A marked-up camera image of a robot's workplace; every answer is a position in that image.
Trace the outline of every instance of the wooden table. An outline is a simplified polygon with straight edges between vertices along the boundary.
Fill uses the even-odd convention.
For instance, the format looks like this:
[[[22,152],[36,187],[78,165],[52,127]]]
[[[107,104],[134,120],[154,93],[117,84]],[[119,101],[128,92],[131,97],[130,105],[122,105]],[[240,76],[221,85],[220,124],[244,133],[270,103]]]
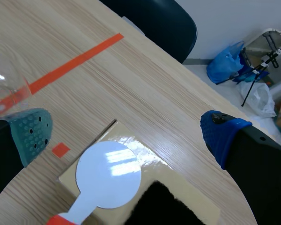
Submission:
[[[207,110],[248,120],[243,113],[98,0],[0,0],[0,52],[30,83],[117,33],[124,38],[30,97],[51,113],[52,139],[0,195],[0,224],[44,224],[66,211],[58,174],[114,118],[214,201],[220,223],[255,224],[200,129]],[[62,158],[52,153],[59,142],[71,149]]]

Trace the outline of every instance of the clear plastic bottle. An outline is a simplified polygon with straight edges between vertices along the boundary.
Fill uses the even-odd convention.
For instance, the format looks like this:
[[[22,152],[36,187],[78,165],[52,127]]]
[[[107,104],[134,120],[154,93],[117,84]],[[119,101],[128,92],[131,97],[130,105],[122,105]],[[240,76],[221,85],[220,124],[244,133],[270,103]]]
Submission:
[[[0,54],[0,116],[26,108],[23,102],[30,95],[26,79]]]

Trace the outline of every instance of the chair backrest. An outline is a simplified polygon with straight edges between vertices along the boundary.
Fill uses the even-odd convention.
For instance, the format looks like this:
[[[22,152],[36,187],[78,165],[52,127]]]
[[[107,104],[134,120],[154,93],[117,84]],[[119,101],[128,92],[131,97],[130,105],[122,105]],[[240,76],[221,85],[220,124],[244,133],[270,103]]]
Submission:
[[[183,62],[197,39],[197,27],[175,0],[100,0],[127,17],[155,44]]]

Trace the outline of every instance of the gray baseboard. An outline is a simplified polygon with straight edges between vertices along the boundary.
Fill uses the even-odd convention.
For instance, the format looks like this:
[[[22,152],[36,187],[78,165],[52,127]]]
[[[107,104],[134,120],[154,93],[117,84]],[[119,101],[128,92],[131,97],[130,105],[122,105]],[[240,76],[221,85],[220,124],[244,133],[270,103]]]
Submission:
[[[186,59],[183,65],[208,65],[212,60]]]

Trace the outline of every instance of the orange tape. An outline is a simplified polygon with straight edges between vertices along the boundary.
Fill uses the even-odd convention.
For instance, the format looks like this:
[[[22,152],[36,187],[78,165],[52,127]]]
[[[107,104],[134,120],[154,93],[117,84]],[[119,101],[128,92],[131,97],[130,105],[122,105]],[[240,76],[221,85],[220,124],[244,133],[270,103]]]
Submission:
[[[40,79],[34,81],[32,84],[29,84],[29,88],[31,94],[34,95],[36,92],[47,86],[48,84],[56,81],[75,67],[81,65],[82,63],[86,62],[87,60],[91,59],[95,55],[99,54],[100,52],[104,51],[106,48],[110,47],[111,45],[120,41],[124,36],[121,34],[116,34],[109,39],[103,41],[99,45],[89,49],[87,52],[75,57],[74,59],[66,62],[64,65],[60,66],[59,68],[47,73]],[[25,100],[29,95],[26,93],[26,89],[21,88],[19,89],[14,96],[10,95],[0,101],[0,106],[4,106],[3,109],[0,110],[0,115],[6,112],[8,109],[13,107],[14,104],[17,104],[23,100]]]
[[[67,221],[60,215],[55,215],[46,223],[46,225],[75,225],[75,224]]]
[[[58,143],[52,152],[59,158],[63,157],[70,149],[64,143]]]
[[[62,77],[64,74],[68,73],[78,65],[84,63],[85,61],[89,60],[90,58],[94,57],[95,55],[99,54],[109,46],[115,44],[119,40],[121,40],[124,36],[121,34],[116,34],[112,36],[111,38],[103,41],[99,45],[93,47],[92,49],[88,50],[87,52],[77,56],[76,58],[70,60],[69,62],[65,63],[61,67],[53,70],[52,72],[47,73],[45,76],[41,77],[40,79],[34,81],[30,85],[30,91],[31,94],[35,94],[48,84],[56,81],[60,77]]]

